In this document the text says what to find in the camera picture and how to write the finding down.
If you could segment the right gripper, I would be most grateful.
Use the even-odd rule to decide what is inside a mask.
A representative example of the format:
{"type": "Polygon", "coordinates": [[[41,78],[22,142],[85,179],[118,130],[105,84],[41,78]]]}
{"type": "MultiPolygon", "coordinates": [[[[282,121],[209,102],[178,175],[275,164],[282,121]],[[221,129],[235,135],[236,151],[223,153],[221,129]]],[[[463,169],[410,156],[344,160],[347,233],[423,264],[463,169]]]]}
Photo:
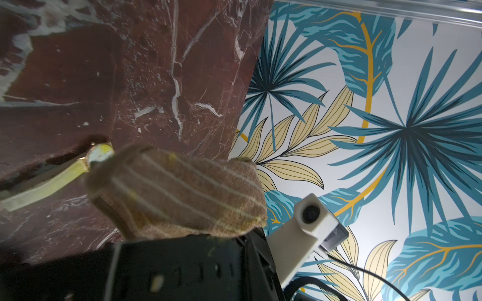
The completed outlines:
{"type": "Polygon", "coordinates": [[[2,300],[283,300],[261,230],[122,242],[1,269],[2,300]]]}

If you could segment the beige striped cloth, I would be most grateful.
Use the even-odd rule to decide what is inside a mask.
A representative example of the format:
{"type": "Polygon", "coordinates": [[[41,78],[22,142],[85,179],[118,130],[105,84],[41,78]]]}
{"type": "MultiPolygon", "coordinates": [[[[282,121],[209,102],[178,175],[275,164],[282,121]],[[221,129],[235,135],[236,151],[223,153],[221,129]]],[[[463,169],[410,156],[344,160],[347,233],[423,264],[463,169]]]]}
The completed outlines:
{"type": "Polygon", "coordinates": [[[133,145],[96,164],[90,202],[128,241],[210,235],[235,238],[267,224],[257,167],[133,145]]]}

